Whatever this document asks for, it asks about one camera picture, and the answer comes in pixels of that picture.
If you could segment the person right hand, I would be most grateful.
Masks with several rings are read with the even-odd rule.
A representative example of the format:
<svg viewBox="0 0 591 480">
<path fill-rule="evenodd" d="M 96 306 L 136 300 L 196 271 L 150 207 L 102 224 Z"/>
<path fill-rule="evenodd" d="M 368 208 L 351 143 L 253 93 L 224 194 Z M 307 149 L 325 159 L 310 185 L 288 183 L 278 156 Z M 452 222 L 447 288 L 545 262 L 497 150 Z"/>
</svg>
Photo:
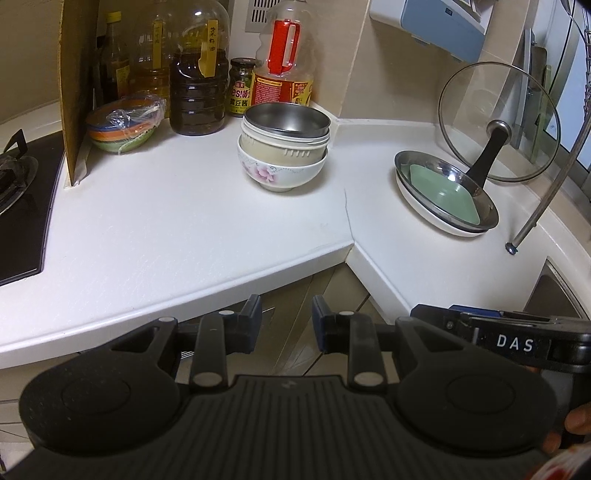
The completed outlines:
<svg viewBox="0 0 591 480">
<path fill-rule="evenodd" d="M 568 433 L 588 437 L 590 435 L 590 404 L 572 410 L 564 422 Z M 541 467 L 533 479 L 589 479 L 590 445 L 576 445 L 559 452 L 561 436 L 556 432 L 547 435 L 542 450 L 554 457 Z"/>
</svg>

